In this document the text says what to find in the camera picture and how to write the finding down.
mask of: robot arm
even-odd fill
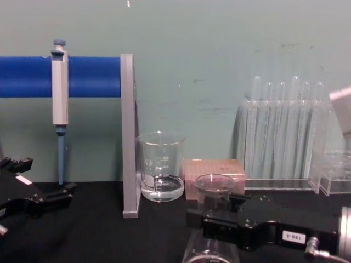
[[[351,209],[343,208],[341,215],[320,215],[276,204],[266,196],[244,195],[231,195],[230,205],[229,212],[189,209],[187,224],[202,228],[206,238],[243,250],[274,244],[305,251],[309,260],[334,255],[351,260]]]
[[[31,158],[19,162],[10,158],[0,161],[0,220],[15,214],[38,217],[70,205],[76,188],[74,183],[59,191],[43,193],[18,174],[30,170],[32,162]]]

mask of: glass flask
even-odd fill
[[[195,181],[198,210],[228,211],[229,194],[236,189],[236,182],[220,174],[199,176]],[[234,244],[203,237],[202,230],[193,230],[182,263],[239,263]]]
[[[184,193],[180,174],[186,137],[172,131],[155,131],[137,137],[140,143],[141,192],[154,202],[175,200]]]

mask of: black table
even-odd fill
[[[50,191],[54,186],[39,187]],[[343,205],[351,206],[351,195],[268,195],[276,202],[322,214],[339,213]],[[9,228],[0,239],[0,262],[181,263],[191,232],[185,224],[185,210],[190,207],[196,207],[196,202],[185,198],[161,204],[142,198],[139,218],[123,219],[121,182],[78,183],[68,210],[40,219],[16,216],[0,222]],[[242,263],[305,262],[301,251],[271,245],[251,253],[240,251],[240,259]]]

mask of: white label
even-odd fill
[[[305,244],[306,235],[283,230],[283,240],[299,244]]]
[[[24,178],[22,175],[16,176],[16,178],[21,182],[25,183],[26,185],[32,184],[30,180],[28,180],[27,178]]]
[[[0,217],[4,216],[6,213],[6,208],[0,210]]]
[[[155,186],[155,180],[152,175],[145,174],[145,184],[150,187]]]

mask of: green wall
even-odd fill
[[[251,80],[351,83],[346,0],[3,0],[0,55],[48,56],[65,39],[73,56],[133,53],[140,131],[185,134],[186,157],[233,156],[236,111]],[[119,99],[72,99],[67,178],[120,179]],[[48,99],[0,99],[3,155],[33,157],[34,181],[56,180]],[[331,113],[327,148],[348,147]]]

